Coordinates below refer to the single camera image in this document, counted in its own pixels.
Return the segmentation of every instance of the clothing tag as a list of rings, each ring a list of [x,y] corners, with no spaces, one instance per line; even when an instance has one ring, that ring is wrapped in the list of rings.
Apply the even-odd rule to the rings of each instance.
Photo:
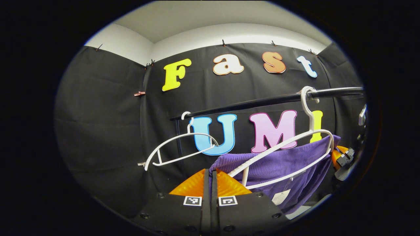
[[[287,195],[289,194],[289,192],[290,192],[290,189],[280,192],[280,193],[276,193],[274,194],[274,197],[271,201],[274,202],[274,204],[276,205],[280,205],[287,198]]]

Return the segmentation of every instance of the clothes rail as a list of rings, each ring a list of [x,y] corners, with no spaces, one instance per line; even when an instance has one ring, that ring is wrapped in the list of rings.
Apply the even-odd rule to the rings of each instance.
[[[313,100],[315,98],[324,98],[324,97],[341,97],[341,96],[349,96],[349,95],[359,95],[364,94],[364,90],[362,87],[345,87],[345,88],[337,88],[337,89],[320,89],[315,92],[308,92],[307,96],[308,99]],[[220,108],[213,108],[208,110],[202,110],[193,112],[190,114],[185,115],[186,118],[196,117],[200,115],[209,115],[214,113],[222,113],[234,110],[243,110],[248,108],[256,108],[256,107],[263,107],[275,104],[282,104],[287,102],[298,102],[300,101],[300,94],[293,93],[293,94],[284,94],[276,97],[270,98],[262,98],[256,100],[250,100],[246,102],[239,102],[229,106],[220,107]],[[181,115],[170,118],[171,121],[178,121],[181,119]]]

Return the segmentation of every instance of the purple sweater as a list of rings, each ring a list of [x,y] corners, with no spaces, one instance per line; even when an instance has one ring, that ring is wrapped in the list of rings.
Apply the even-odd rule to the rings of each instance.
[[[335,148],[341,138],[336,135],[333,135],[333,137]],[[329,136],[300,147],[270,153],[249,166],[247,186],[271,181],[304,168],[325,154],[328,148],[328,141]],[[210,167],[210,173],[216,168],[225,173],[229,173],[256,155],[258,153],[223,154]],[[284,214],[291,214],[302,206],[318,188],[331,162],[330,155],[327,155],[305,172],[294,176],[293,180],[288,178],[274,184],[250,190],[252,192],[262,191],[270,199],[275,197],[273,201],[283,210]],[[243,171],[234,176],[234,179],[242,182],[242,175]]]

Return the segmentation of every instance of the blue letter u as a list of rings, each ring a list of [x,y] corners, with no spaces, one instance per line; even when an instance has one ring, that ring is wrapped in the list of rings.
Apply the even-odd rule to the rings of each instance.
[[[217,117],[217,121],[223,125],[223,144],[219,144],[218,147],[214,147],[210,150],[203,152],[206,155],[216,156],[227,153],[235,146],[235,130],[234,121],[237,116],[235,114],[225,114]],[[210,117],[198,117],[194,118],[194,122],[191,125],[195,133],[209,134],[209,125],[212,120]],[[199,151],[210,147],[210,137],[204,135],[194,135],[195,145]]]

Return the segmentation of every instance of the black backdrop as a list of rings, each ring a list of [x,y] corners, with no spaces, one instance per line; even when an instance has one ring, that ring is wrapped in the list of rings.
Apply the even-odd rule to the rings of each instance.
[[[283,73],[268,73],[262,54],[278,52],[286,65]],[[233,54],[245,69],[239,74],[218,76],[213,59]],[[316,71],[310,77],[296,58],[304,56]],[[183,59],[192,64],[180,87],[162,91],[163,69]],[[136,215],[157,191],[170,192],[183,180],[203,168],[209,168],[218,156],[199,154],[169,165],[149,165],[144,171],[137,163],[145,162],[160,143],[176,135],[171,117],[184,111],[195,112],[237,102],[296,93],[304,86],[316,89],[361,87],[351,64],[333,43],[318,56],[308,51],[269,44],[231,44],[199,48],[154,62],[146,68],[111,52],[84,46],[67,68],[57,92],[55,130],[62,156],[75,179],[89,193],[117,212]],[[135,97],[137,91],[146,95]],[[340,145],[354,147],[360,132],[358,113],[363,96],[324,98],[308,101],[310,110],[323,112],[321,128],[343,137]],[[282,112],[297,111],[295,134],[308,130],[309,118],[300,102],[265,106],[227,113],[237,115],[234,122],[235,146],[230,153],[249,153],[255,144],[254,124],[250,115],[264,112],[276,126]],[[219,144],[224,142],[220,114],[211,114],[209,133]],[[186,132],[189,120],[179,122]],[[309,143],[307,137],[298,146]],[[193,136],[181,139],[182,155],[197,151]],[[178,155],[176,141],[161,149],[163,161]],[[332,192],[331,168],[323,184],[310,199],[316,202]]]
[[[354,3],[281,2],[350,55],[365,82],[375,121],[365,150],[366,156],[375,158],[362,161],[361,168],[354,170],[357,178],[337,197],[282,235],[360,231],[395,235],[418,230],[413,222],[415,158],[403,158],[413,155],[417,141],[412,116],[415,93],[407,92],[413,80],[405,76],[416,69],[415,8],[409,3],[414,4],[399,1],[355,8]],[[11,37],[6,37],[6,56],[14,66],[6,72],[14,76],[3,90],[8,95],[9,137],[5,141],[5,184],[10,190],[5,194],[6,233],[138,235],[138,228],[104,209],[74,181],[58,152],[52,123],[56,89],[75,53],[95,32],[141,3],[62,2],[43,8],[38,3],[7,4],[5,26]],[[343,222],[346,227],[335,227]]]

